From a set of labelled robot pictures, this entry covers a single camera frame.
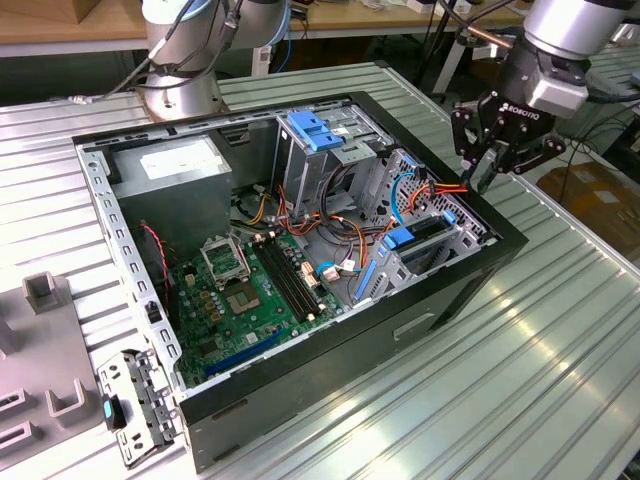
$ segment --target slotted metal surface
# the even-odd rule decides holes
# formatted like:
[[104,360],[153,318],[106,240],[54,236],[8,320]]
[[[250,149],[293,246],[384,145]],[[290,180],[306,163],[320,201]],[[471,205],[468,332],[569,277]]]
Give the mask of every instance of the slotted metal surface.
[[[459,169],[446,117],[390,70],[222,85],[234,108],[357,89]],[[95,366],[141,338],[68,137],[145,122],[132,95],[0,109],[0,288],[67,275]],[[459,318],[201,478],[615,478],[640,447],[640,276],[531,190],[487,194],[529,243]],[[127,472],[104,426],[0,473],[46,476],[195,478],[179,444]]]
[[610,45],[592,57],[591,64],[590,74],[606,82],[616,93],[638,92],[629,81],[631,73],[640,72],[640,48],[637,46],[621,48]]

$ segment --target blue latch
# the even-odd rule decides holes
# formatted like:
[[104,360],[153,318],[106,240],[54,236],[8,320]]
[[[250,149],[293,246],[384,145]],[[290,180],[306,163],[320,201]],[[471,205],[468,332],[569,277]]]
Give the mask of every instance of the blue latch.
[[344,145],[344,138],[331,133],[326,122],[313,112],[292,112],[287,115],[287,119],[314,152]]
[[391,250],[395,250],[402,245],[406,245],[407,243],[414,241],[415,238],[416,237],[414,237],[409,230],[404,227],[400,227],[387,233],[384,236],[384,243],[387,244]]
[[358,287],[358,291],[354,295],[356,300],[360,300],[360,297],[362,297],[364,289],[367,288],[367,285],[369,284],[369,281],[371,280],[373,272],[375,272],[377,266],[378,264],[376,263],[376,261],[371,260],[371,262],[369,263],[369,268],[367,268],[367,272],[364,274],[364,278],[362,279],[362,282]]
[[449,225],[453,225],[458,221],[458,217],[451,210],[445,210],[442,212],[442,218],[444,218]]

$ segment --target workbench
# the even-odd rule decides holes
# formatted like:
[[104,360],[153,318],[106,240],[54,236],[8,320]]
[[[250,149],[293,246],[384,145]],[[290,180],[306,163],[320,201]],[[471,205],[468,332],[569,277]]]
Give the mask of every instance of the workbench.
[[[447,116],[391,69],[221,82],[232,108],[356,85],[460,171]],[[0,109],[0,288],[65,275],[94,367],[142,338],[69,137],[147,122],[126,93]],[[616,478],[640,447],[640,272],[521,178],[486,199],[529,243],[459,317],[200,478]],[[0,478],[196,478],[190,462],[177,443],[126,471],[101,424]]]
[[[344,4],[311,5],[308,20],[305,38],[399,35],[424,33],[429,25],[429,14],[418,14],[400,6],[388,11],[374,11],[358,0],[351,0]],[[434,16],[434,25],[439,20],[439,16]],[[497,10],[479,22],[485,28],[520,23],[522,17],[507,8]],[[453,31],[454,22],[449,25],[449,30]],[[298,20],[292,20],[289,28],[288,35],[294,40],[305,34],[304,26]],[[146,37],[137,0],[102,0],[77,25],[0,10],[0,57],[146,50]]]

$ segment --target expansion slot bracket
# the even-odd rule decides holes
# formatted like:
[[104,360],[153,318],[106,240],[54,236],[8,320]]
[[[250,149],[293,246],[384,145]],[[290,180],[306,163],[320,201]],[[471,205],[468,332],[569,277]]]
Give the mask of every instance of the expansion slot bracket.
[[98,368],[109,428],[127,468],[164,450],[182,432],[178,410],[169,403],[167,377],[153,350],[126,350]]

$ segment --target blue pcie slot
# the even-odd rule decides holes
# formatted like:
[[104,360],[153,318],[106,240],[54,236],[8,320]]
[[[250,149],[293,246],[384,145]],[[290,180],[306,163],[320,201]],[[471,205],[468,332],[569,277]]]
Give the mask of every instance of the blue pcie slot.
[[242,362],[249,360],[251,357],[255,357],[256,355],[261,354],[269,350],[276,344],[276,340],[284,330],[279,330],[273,335],[264,340],[259,341],[255,345],[251,345],[250,347],[245,348],[241,352],[234,353],[230,357],[225,358],[224,360],[220,360],[213,365],[209,365],[204,369],[205,377],[210,377],[216,375],[220,372],[224,372],[225,370],[229,370],[230,368],[235,367],[236,365],[240,365]]

